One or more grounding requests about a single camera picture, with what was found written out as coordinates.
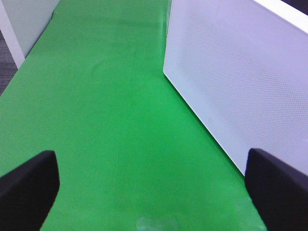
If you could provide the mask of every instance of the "gray carpet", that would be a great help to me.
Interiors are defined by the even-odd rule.
[[[17,67],[0,31],[0,95],[15,75]]]

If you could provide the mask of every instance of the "white board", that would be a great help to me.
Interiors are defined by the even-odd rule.
[[[258,2],[173,0],[164,73],[242,173],[261,148],[308,175],[308,16]]]

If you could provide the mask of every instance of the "green mat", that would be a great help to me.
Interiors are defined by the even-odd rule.
[[[55,150],[43,231],[257,231],[241,173],[163,74],[167,0],[63,0],[0,97],[0,174]]]

